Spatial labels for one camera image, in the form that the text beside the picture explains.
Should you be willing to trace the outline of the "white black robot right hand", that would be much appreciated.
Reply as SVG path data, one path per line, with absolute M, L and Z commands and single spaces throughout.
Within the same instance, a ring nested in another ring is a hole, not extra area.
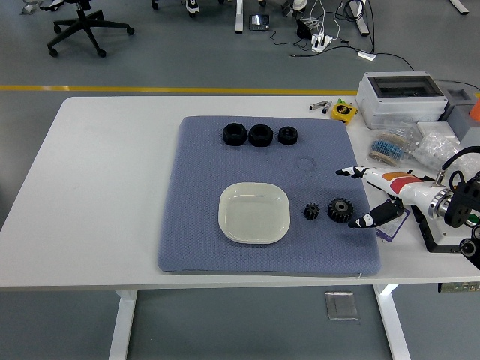
M 405 205 L 414 205 L 430 218 L 438 216 L 437 209 L 445 189 L 434 187 L 426 181 L 406 172 L 394 172 L 384 168 L 353 166 L 339 169 L 338 175 L 363 179 L 384 191 L 391 202 L 384 202 L 362 217 L 351 220 L 350 228 L 375 228 L 398 218 Z

